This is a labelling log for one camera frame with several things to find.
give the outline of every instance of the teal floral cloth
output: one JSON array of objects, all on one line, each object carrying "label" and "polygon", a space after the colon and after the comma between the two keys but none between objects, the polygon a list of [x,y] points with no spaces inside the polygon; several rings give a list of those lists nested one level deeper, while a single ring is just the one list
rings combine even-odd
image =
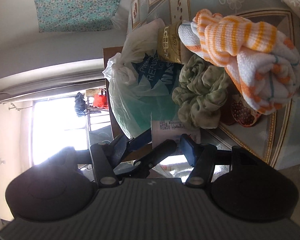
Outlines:
[{"label": "teal floral cloth", "polygon": [[104,31],[120,0],[34,0],[40,32]]}]

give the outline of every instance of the plastic bag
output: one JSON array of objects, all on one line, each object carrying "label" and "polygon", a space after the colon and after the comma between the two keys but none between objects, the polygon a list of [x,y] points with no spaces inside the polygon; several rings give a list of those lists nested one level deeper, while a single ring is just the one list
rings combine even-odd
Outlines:
[{"label": "plastic bag", "polygon": [[178,69],[177,64],[174,66],[174,63],[169,63],[169,71],[176,77],[170,79],[170,89],[157,76],[162,72],[156,72],[154,83],[146,75],[140,75],[140,69],[136,70],[132,65],[132,62],[140,63],[144,60],[146,63],[146,55],[156,60],[153,57],[157,48],[158,29],[164,25],[161,19],[156,19],[129,34],[122,53],[109,59],[103,71],[109,81],[108,93],[112,111],[128,138],[137,137],[149,129],[151,116],[154,120],[171,120],[178,112],[179,107],[172,101],[171,93],[178,86],[181,68]]}]

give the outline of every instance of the ribbed gray surface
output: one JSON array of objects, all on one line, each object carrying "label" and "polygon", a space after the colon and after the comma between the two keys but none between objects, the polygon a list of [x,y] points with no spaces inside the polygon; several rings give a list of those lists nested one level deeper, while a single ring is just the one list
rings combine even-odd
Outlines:
[{"label": "ribbed gray surface", "polygon": [[91,239],[300,239],[288,219],[248,223],[218,210],[200,189],[169,179],[126,179],[102,189],[89,208],[54,223],[16,219],[5,227],[4,240]]}]

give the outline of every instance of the curtain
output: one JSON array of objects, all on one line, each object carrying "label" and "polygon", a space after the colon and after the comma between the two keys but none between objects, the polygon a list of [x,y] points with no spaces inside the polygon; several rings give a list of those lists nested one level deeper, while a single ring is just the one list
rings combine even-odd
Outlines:
[{"label": "curtain", "polygon": [[104,31],[120,0],[34,0],[40,32]]},{"label": "curtain", "polygon": [[105,86],[102,73],[72,74],[8,88],[0,92],[0,103],[30,101]]}]

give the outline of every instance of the orange and white fabric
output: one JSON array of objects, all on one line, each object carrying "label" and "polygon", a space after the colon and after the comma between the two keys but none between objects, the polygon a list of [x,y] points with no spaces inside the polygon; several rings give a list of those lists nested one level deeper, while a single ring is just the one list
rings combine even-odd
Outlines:
[{"label": "orange and white fabric", "polygon": [[203,9],[178,32],[190,51],[224,67],[247,103],[262,114],[282,108],[300,86],[300,55],[271,24]]}]

